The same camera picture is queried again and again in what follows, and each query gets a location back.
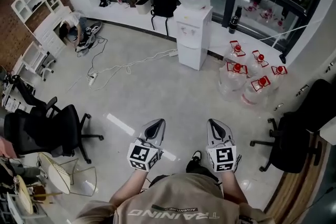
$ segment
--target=black backpack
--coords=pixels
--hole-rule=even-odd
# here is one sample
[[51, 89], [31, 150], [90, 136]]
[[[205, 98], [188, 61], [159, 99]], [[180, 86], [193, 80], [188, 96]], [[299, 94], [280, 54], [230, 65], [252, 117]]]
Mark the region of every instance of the black backpack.
[[153, 30], [155, 30], [154, 24], [153, 24], [153, 18], [155, 16], [166, 17], [166, 31], [167, 31], [167, 36], [169, 36], [167, 21], [168, 21], [168, 18], [171, 18], [174, 16], [174, 10], [176, 10], [176, 0], [153, 0], [152, 6], [154, 7], [151, 10], [151, 14], [153, 15], [152, 17]]

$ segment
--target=extension cord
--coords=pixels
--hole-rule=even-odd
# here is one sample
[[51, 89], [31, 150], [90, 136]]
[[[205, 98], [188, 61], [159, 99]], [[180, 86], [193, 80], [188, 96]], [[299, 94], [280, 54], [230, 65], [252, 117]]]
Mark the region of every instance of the extension cord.
[[96, 80], [97, 75], [98, 75], [97, 73], [93, 73], [93, 74], [92, 74], [93, 78], [90, 77], [90, 79], [89, 79], [89, 86], [90, 86], [90, 87], [92, 86], [92, 84], [93, 84], [94, 81]]

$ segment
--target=white basket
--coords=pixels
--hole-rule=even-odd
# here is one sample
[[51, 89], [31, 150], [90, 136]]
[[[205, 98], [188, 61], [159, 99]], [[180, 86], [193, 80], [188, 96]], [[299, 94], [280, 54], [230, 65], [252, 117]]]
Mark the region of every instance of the white basket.
[[138, 0], [135, 6], [139, 14], [147, 14], [152, 9], [151, 0]]

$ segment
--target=black office chair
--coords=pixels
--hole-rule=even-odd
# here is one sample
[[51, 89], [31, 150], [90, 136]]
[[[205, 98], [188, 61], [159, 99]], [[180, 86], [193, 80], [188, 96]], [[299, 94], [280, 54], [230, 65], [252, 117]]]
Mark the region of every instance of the black office chair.
[[311, 87], [307, 97], [295, 112], [287, 112], [280, 119], [279, 126], [274, 119], [273, 130], [269, 136], [274, 137], [274, 142], [253, 140], [255, 144], [272, 146], [269, 161], [265, 167], [260, 167], [265, 172], [271, 164], [276, 168], [288, 172], [301, 172], [307, 154], [314, 154], [314, 165], [318, 165], [321, 158], [322, 143], [318, 142], [317, 148], [309, 147], [310, 133], [318, 135], [318, 131], [333, 117], [336, 116], [335, 87], [323, 79], [317, 80]]
[[90, 164], [82, 144], [83, 138], [97, 137], [103, 140], [102, 135], [81, 134], [85, 119], [89, 114], [79, 118], [75, 107], [71, 104], [62, 109], [53, 118], [28, 114], [16, 110], [5, 117], [4, 138], [13, 144], [18, 155], [34, 152], [48, 152], [53, 157], [60, 155], [74, 156], [74, 149], [79, 147], [85, 161]]
[[54, 111], [60, 112], [60, 109], [55, 106], [57, 102], [57, 97], [53, 97], [47, 104], [41, 100], [38, 100], [27, 89], [27, 86], [18, 75], [13, 76], [12, 79], [10, 80], [10, 83], [12, 83], [18, 89], [25, 102], [33, 106], [33, 108], [30, 111], [32, 115], [45, 116], [49, 109], [52, 109], [50, 117], [53, 116]]

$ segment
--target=tile floor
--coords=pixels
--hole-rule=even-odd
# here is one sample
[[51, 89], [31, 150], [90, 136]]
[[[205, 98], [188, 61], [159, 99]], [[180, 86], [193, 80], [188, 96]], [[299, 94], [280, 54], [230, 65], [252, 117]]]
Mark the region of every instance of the tile floor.
[[[94, 59], [95, 70], [142, 60], [176, 48], [174, 42], [112, 25], [105, 24], [100, 35], [109, 41], [104, 53]], [[258, 145], [250, 147], [249, 142], [252, 139], [269, 140], [267, 118], [271, 114], [224, 101], [217, 89], [220, 64], [215, 58], [207, 56], [201, 71], [179, 64], [177, 57], [164, 57], [135, 65], [131, 68], [131, 74], [122, 68], [106, 87], [94, 91], [103, 86], [114, 72], [99, 74], [92, 88], [89, 88], [86, 74], [91, 67], [92, 57], [101, 49], [102, 44], [78, 58], [74, 49], [68, 46], [57, 59], [53, 67], [55, 72], [37, 86], [36, 97], [48, 101], [57, 96], [60, 108], [73, 104], [80, 118], [84, 113], [90, 113], [92, 118], [86, 123], [85, 132], [105, 137], [104, 141], [96, 138], [85, 141], [88, 156], [97, 169], [98, 189], [95, 195], [92, 198], [58, 196], [55, 204], [46, 208], [54, 223], [74, 220], [90, 199], [109, 200], [133, 171], [126, 155], [129, 144], [137, 136], [137, 130], [157, 118], [166, 120], [162, 144], [166, 153], [160, 164], [152, 168], [149, 180], [161, 174], [184, 172], [193, 152], [204, 150], [207, 144], [207, 120], [215, 118], [229, 125], [237, 153], [243, 156], [236, 176], [250, 205], [260, 209], [266, 207], [282, 171], [270, 167], [267, 172], [261, 173], [258, 168], [265, 165], [270, 148]], [[131, 132], [115, 125], [109, 120], [111, 115], [134, 129], [135, 133], [130, 135]], [[75, 157], [79, 158], [81, 168], [90, 167], [79, 150], [76, 150]], [[59, 157], [56, 161], [69, 159]], [[28, 155], [25, 162], [35, 164], [36, 154]], [[209, 167], [205, 158], [202, 163]], [[77, 188], [88, 193], [91, 183], [94, 184], [93, 173], [86, 171], [76, 183]]]

